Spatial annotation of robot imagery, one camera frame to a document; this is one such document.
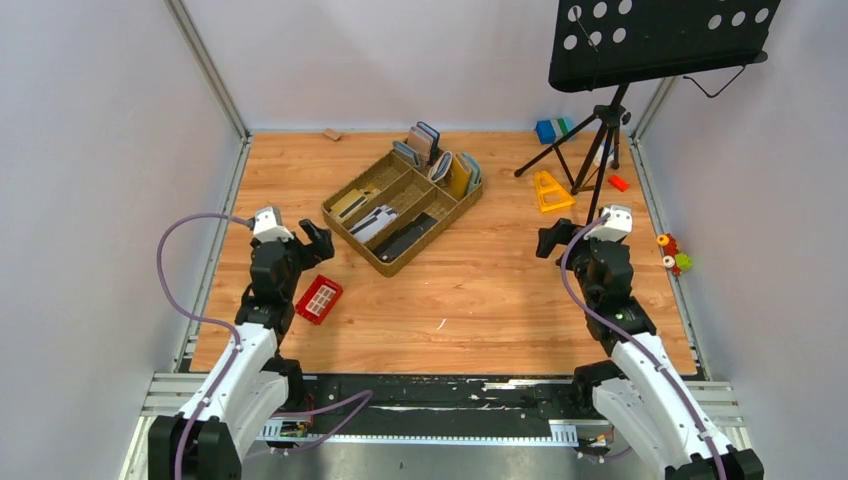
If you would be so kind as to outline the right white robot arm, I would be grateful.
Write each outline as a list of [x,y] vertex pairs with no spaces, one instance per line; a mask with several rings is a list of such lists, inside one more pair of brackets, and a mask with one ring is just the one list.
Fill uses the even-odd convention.
[[560,219],[538,232],[537,257],[565,246],[563,285],[608,356],[575,370],[573,408],[607,419],[661,479],[764,478],[759,456],[735,447],[695,400],[633,296],[629,232],[612,213],[586,226]]

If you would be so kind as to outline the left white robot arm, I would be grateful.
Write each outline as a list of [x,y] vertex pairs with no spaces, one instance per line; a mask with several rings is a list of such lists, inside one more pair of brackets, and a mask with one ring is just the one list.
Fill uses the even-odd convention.
[[250,282],[224,354],[193,396],[148,432],[148,478],[238,479],[250,445],[271,415],[298,411],[306,386],[280,345],[294,317],[301,274],[335,254],[332,233],[300,221],[309,241],[254,239]]

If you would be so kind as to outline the yellow leather card holder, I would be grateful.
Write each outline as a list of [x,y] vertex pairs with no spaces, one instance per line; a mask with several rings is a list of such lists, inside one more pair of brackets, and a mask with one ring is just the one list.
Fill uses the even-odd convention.
[[461,158],[461,153],[453,154],[453,162],[448,172],[448,188],[452,196],[461,200],[466,195],[471,170]]

